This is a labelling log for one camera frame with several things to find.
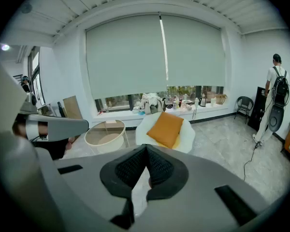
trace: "white shoe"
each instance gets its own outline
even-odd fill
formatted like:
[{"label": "white shoe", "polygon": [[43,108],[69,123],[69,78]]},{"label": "white shoe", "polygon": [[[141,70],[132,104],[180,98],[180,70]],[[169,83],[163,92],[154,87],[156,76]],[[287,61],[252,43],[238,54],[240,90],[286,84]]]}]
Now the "white shoe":
[{"label": "white shoe", "polygon": [[[256,142],[256,144],[258,143],[258,141],[256,140],[256,134],[252,134],[252,138],[253,138],[253,140]],[[262,140],[262,141],[260,141],[260,145],[262,146],[263,145],[263,143],[264,143],[264,141]]]}]

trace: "window sill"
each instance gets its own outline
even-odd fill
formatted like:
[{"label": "window sill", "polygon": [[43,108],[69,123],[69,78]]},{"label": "window sill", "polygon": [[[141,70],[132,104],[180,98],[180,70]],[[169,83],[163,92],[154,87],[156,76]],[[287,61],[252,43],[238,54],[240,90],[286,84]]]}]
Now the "window sill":
[{"label": "window sill", "polygon": [[[211,111],[217,111],[217,110],[223,110],[223,109],[228,109],[227,105],[218,105],[215,104],[214,106],[211,106],[210,103],[206,104],[206,107],[201,107],[198,106],[197,113],[205,113],[205,112],[211,112]],[[192,105],[192,110],[173,110],[173,109],[166,109],[167,113],[173,114],[173,115],[189,115],[193,114],[195,111],[195,105]],[[106,120],[135,120],[135,119],[143,119],[145,115],[139,115],[139,114],[134,114],[132,111],[118,111],[118,112],[109,112],[109,113],[103,113],[100,115],[97,115],[93,118],[94,123],[96,122],[103,122]]]}]

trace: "roller shade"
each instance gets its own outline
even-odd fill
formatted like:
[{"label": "roller shade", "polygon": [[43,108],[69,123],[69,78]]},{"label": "roller shade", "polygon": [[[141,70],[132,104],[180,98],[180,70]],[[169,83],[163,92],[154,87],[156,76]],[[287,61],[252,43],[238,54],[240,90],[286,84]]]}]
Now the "roller shade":
[{"label": "roller shade", "polygon": [[94,99],[166,90],[159,16],[128,17],[89,30],[87,66]]},{"label": "roller shade", "polygon": [[220,30],[178,16],[163,15],[169,86],[225,86]]}]

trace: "wicker basket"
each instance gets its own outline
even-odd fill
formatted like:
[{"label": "wicker basket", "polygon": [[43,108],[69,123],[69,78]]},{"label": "wicker basket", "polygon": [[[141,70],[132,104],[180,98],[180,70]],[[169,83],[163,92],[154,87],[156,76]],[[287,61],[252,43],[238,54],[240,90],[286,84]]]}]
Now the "wicker basket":
[{"label": "wicker basket", "polygon": [[216,95],[216,104],[222,105],[225,102],[225,100],[227,99],[227,97],[228,96],[225,94]]}]

